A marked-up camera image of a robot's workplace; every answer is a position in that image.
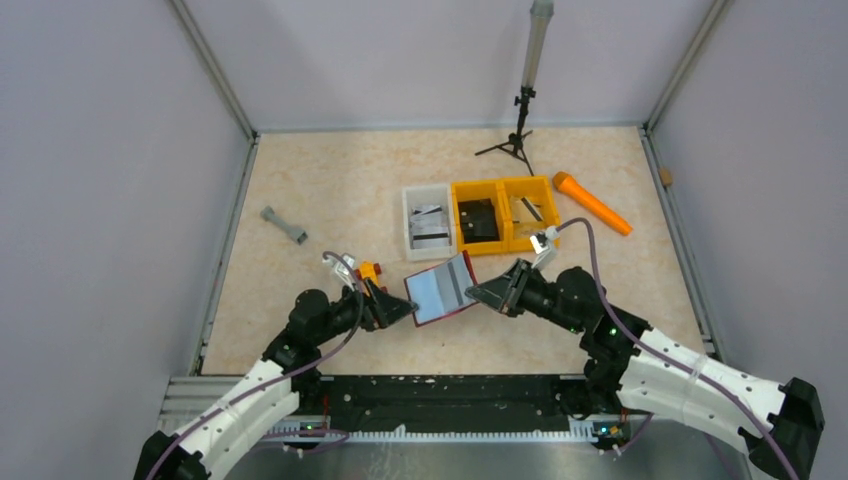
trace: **cable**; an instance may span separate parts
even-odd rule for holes
[[[707,443],[710,444],[710,448],[713,449],[713,453],[715,453],[716,457],[718,457],[721,465],[724,467],[724,471],[727,472],[730,478],[733,480],[742,480],[742,477],[736,473],[736,469],[730,464],[730,460],[727,459],[724,452],[722,452],[721,449],[718,448],[718,445],[716,445],[715,439],[706,433],[704,434],[704,438],[707,439]]]
[[[289,378],[300,375],[301,373],[311,370],[320,365],[321,363],[324,363],[325,361],[333,357],[335,354],[339,353],[339,351],[341,351],[341,349],[344,348],[345,345],[347,345],[350,339],[353,338],[353,334],[356,333],[356,331],[359,329],[359,325],[362,323],[362,315],[363,313],[365,313],[365,288],[362,286],[362,281],[356,278],[356,275],[353,271],[353,267],[351,265],[348,265],[347,262],[337,253],[326,251],[321,254],[321,257],[324,259],[330,257],[338,261],[341,265],[345,267],[345,270],[347,270],[347,273],[350,275],[350,277],[356,281],[356,290],[357,292],[359,292],[359,295],[357,296],[357,299],[359,300],[359,314],[356,317],[356,324],[354,324],[353,328],[350,330],[344,340],[342,340],[342,342],[339,343],[335,348],[327,352],[326,355],[323,355],[321,358],[311,363],[308,363],[298,369],[292,370],[291,372],[286,373],[285,375],[273,378],[271,380],[268,380],[267,382],[260,383],[259,385],[249,390],[246,390],[242,394],[230,400],[230,402],[227,404],[228,406],[232,407],[260,390],[264,390],[270,387],[271,385],[276,385],[280,382],[288,380]],[[153,468],[151,468],[150,472],[147,473],[147,476],[144,477],[145,480],[154,480],[154,478],[156,478],[156,474],[159,472],[159,469],[162,468],[162,464],[165,463],[165,460],[171,455],[174,450],[177,449],[177,447],[180,445],[180,443],[182,443],[183,440],[188,438],[188,436],[194,433],[198,428],[202,427],[204,424],[206,424],[207,422],[209,422],[210,420],[217,417],[223,412],[224,410],[222,410],[221,408],[216,408],[215,410],[212,410],[209,415],[201,416],[200,420],[195,422],[190,427],[186,428],[186,430],[182,434],[180,434],[173,442],[171,442],[171,444],[168,445],[168,448],[166,448],[164,452],[162,452],[162,455],[160,455],[159,459],[156,460],[156,463],[153,464]]]
[[[295,451],[299,450],[299,451],[303,452],[304,455],[315,455],[315,454],[318,454],[318,453],[324,453],[327,450],[330,450],[332,448],[340,446],[341,444],[343,444],[344,442],[346,442],[350,438],[350,433],[348,433],[344,430],[338,430],[338,429],[334,429],[334,428],[313,428],[313,429],[307,429],[307,430],[292,430],[292,431],[288,431],[288,432],[269,433],[267,435],[264,435],[262,437],[262,440],[269,440],[269,439],[272,439],[272,438],[294,437],[294,436],[298,436],[298,435],[304,435],[304,436],[336,435],[336,436],[342,437],[338,440],[334,440],[334,441],[329,442],[329,443],[323,443],[323,444],[318,445],[317,447],[309,449],[309,450],[303,450],[303,449],[295,450]],[[271,450],[271,449],[278,450],[279,447],[264,446],[263,445],[263,446],[253,448],[252,451]]]
[[[609,300],[607,300],[603,283],[601,283],[601,276],[598,269],[598,254],[595,248],[595,232],[592,229],[592,224],[589,223],[589,221],[583,217],[577,217],[557,227],[557,231],[562,231],[563,229],[574,225],[575,223],[582,223],[586,226],[586,233],[588,233],[589,236],[589,257],[592,262],[592,274],[595,278],[595,287],[598,290],[598,296],[601,299],[601,303],[603,304],[604,309],[607,311],[607,314],[609,314],[610,318],[612,318],[612,321],[613,323],[615,323],[616,327],[618,327],[618,329],[621,330],[622,333],[624,333],[624,336],[626,336],[628,340],[633,342],[642,350],[650,353],[651,355],[659,358],[660,360],[663,360],[669,365],[673,365],[674,367],[678,368],[679,370],[682,370],[686,374],[691,375],[693,372],[692,367],[682,362],[679,362],[669,357],[668,355],[663,354],[659,350],[656,350],[655,348],[645,344],[624,325],[624,322],[622,322],[620,318],[618,318],[618,315],[613,310],[612,305],[609,303]],[[766,443],[769,444],[769,447],[771,447],[772,451],[774,451],[775,456],[777,456],[777,459],[780,461],[780,464],[786,470],[786,473],[789,475],[789,478],[791,480],[799,480],[798,474],[795,473],[795,469],[792,468],[792,464],[789,462],[789,459],[786,457],[786,454],[783,453],[783,451],[780,449],[780,446],[771,436],[766,426],[763,425],[762,422],[760,422],[756,415],[754,415],[754,412],[752,412],[750,408],[748,408],[744,403],[742,403],[742,401],[739,400],[739,398],[736,397],[736,395],[734,395],[733,392],[728,390],[727,387],[725,387],[724,385],[703,374],[699,375],[698,379],[718,390],[719,393],[727,397],[728,400],[730,400],[734,405],[736,405],[736,407],[748,418],[748,420],[751,421],[754,427],[757,428],[757,430],[763,436],[763,439],[765,439]]]

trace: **small orange part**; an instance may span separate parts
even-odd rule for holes
[[[571,175],[565,172],[558,172],[554,175],[554,188],[573,198],[616,232],[622,235],[629,235],[633,231],[633,227],[623,218],[619,217],[617,213],[604,205],[603,202],[595,198],[594,195],[586,191],[585,188],[581,187]]]

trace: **white plastic bin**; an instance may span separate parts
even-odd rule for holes
[[[447,183],[403,188],[403,240],[406,248],[406,259],[410,262],[450,258],[456,255],[456,219],[453,214],[453,201],[450,192],[450,185]],[[418,205],[439,205],[447,212],[450,246],[412,248],[409,217],[412,214],[412,208]]]

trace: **gray wall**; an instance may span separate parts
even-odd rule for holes
[[[247,143],[164,1],[2,10],[0,478],[130,478]]]
[[[254,126],[514,124],[532,0],[189,0]],[[556,2],[533,124],[637,123],[711,0]]]
[[[731,363],[813,382],[848,470],[848,2],[737,1],[657,132]]]

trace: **microphone stand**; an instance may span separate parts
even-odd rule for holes
[[[523,132],[524,122],[527,120],[527,114],[530,113],[530,99],[536,98],[536,91],[533,90],[533,85],[536,83],[536,73],[539,70],[539,59],[542,56],[545,33],[548,29],[548,23],[550,23],[553,16],[553,0],[533,0],[533,6],[530,8],[530,40],[527,42],[527,55],[524,58],[521,96],[515,97],[515,105],[519,106],[518,125],[516,126],[515,133],[510,133],[506,142],[499,143],[485,150],[480,150],[474,154],[475,156],[479,156],[493,150],[500,150],[524,162],[531,176],[533,175],[533,167],[530,166],[530,160],[527,158],[527,154],[524,153],[524,138],[533,133],[533,130],[526,133]]]

